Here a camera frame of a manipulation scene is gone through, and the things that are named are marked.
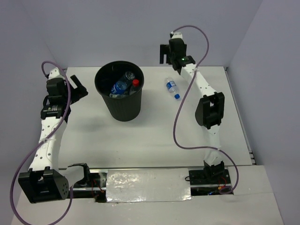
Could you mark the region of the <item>clear bottle white green label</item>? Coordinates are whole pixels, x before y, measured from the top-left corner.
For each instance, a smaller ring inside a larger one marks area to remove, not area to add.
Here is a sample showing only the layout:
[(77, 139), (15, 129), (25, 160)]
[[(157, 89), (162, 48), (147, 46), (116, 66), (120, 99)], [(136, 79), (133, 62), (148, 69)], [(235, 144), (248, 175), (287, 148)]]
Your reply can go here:
[(110, 94), (109, 97), (111, 98), (125, 98), (129, 96), (129, 94), (127, 92), (123, 93), (123, 94)]

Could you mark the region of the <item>red cap red label bottle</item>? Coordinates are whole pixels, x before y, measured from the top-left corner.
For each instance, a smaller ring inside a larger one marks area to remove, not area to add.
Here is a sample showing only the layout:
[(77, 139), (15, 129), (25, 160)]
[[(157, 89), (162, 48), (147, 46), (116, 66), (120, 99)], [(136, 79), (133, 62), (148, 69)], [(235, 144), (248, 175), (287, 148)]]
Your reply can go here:
[(139, 89), (139, 80), (138, 79), (134, 79), (133, 82), (132, 82), (132, 85), (130, 87), (130, 90), (129, 90), (129, 94), (132, 95), (134, 93), (136, 93)]

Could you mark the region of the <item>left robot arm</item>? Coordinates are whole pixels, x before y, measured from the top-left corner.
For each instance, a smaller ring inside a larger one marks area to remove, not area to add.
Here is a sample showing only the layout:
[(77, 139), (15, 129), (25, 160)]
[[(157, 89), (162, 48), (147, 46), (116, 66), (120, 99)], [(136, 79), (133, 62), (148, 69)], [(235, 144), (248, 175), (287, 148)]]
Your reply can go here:
[(75, 75), (70, 78), (77, 86), (71, 87), (71, 91), (68, 91), (61, 75), (50, 77), (46, 82), (48, 94), (41, 110), (41, 146), (35, 151), (28, 171), (20, 173), (18, 177), (18, 183), (30, 203), (64, 200), (68, 197), (71, 179), (60, 174), (58, 169), (60, 144), (71, 113), (67, 102), (68, 97), (73, 104), (88, 95)]

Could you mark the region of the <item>blue label bottle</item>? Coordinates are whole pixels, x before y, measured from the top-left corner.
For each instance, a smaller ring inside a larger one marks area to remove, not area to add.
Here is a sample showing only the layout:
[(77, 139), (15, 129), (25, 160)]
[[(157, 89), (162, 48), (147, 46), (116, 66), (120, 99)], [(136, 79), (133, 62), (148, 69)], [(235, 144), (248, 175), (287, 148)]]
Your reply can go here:
[(112, 86), (111, 94), (121, 95), (123, 94), (132, 84), (135, 79), (135, 74), (131, 71), (127, 71), (123, 76)]
[(168, 77), (165, 79), (165, 87), (174, 99), (180, 100), (179, 88), (173, 78)]

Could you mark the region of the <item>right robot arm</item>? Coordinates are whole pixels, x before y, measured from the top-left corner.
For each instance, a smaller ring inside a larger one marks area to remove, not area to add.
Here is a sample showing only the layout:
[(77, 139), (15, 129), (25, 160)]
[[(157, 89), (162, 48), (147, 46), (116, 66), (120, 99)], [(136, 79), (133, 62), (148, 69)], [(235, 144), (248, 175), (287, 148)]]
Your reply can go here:
[(186, 81), (195, 84), (200, 93), (195, 120), (208, 139), (204, 157), (204, 179), (215, 183), (225, 171), (224, 162), (217, 153), (220, 148), (219, 130), (224, 117), (225, 96), (217, 92), (196, 68), (195, 60), (186, 54), (187, 45), (181, 37), (171, 38), (169, 44), (160, 46), (160, 63), (172, 65)]

